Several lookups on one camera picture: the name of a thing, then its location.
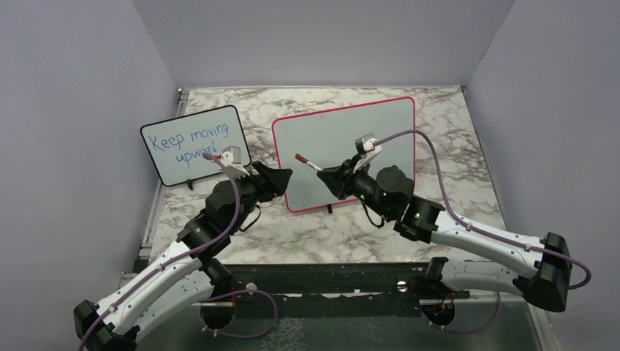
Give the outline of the white marker pen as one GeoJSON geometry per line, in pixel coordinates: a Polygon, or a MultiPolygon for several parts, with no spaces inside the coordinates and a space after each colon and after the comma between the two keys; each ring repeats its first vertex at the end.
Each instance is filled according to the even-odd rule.
{"type": "Polygon", "coordinates": [[[315,171],[319,172],[322,170],[321,167],[319,167],[318,165],[314,164],[313,162],[307,162],[306,163],[310,168],[314,169],[315,171]]]}

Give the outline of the red framed whiteboard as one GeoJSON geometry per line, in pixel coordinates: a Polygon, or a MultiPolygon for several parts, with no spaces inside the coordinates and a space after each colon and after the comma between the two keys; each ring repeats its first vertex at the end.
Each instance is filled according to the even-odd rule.
{"type": "Polygon", "coordinates": [[[416,127],[416,102],[398,97],[347,107],[302,113],[271,124],[280,168],[292,170],[284,193],[293,213],[339,204],[316,171],[295,158],[297,154],[321,168],[339,166],[357,152],[355,141],[369,133],[381,140],[416,127]]]}

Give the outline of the red marker cap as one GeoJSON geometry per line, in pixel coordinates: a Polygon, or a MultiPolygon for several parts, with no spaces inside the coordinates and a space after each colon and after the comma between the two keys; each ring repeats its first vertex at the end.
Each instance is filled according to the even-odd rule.
{"type": "Polygon", "coordinates": [[[307,159],[307,158],[305,158],[304,156],[300,155],[300,154],[296,154],[296,155],[295,155],[295,158],[296,158],[299,162],[301,162],[302,164],[305,164],[305,165],[307,165],[307,164],[308,164],[308,159],[307,159]]]}

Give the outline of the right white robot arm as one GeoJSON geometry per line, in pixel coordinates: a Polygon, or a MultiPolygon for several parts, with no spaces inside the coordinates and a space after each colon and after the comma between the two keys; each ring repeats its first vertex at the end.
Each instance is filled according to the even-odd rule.
{"type": "Polygon", "coordinates": [[[317,177],[338,199],[353,196],[393,222],[393,229],[411,241],[461,249],[481,257],[480,262],[443,262],[422,278],[423,291],[438,298],[445,292],[488,290],[521,296],[538,308],[563,312],[567,307],[572,263],[565,238],[519,235],[481,225],[414,193],[415,182],[398,167],[353,170],[349,160],[317,171],[317,177]]]}

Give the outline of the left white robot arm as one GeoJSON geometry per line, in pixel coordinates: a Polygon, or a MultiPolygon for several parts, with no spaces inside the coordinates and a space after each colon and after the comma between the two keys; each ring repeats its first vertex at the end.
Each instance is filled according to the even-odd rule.
{"type": "Polygon", "coordinates": [[[252,162],[253,172],[218,159],[220,181],[163,253],[136,277],[97,302],[73,311],[79,350],[135,350],[138,342],[178,310],[199,301],[231,301],[232,273],[217,255],[260,203],[281,197],[293,171],[252,162]]]}

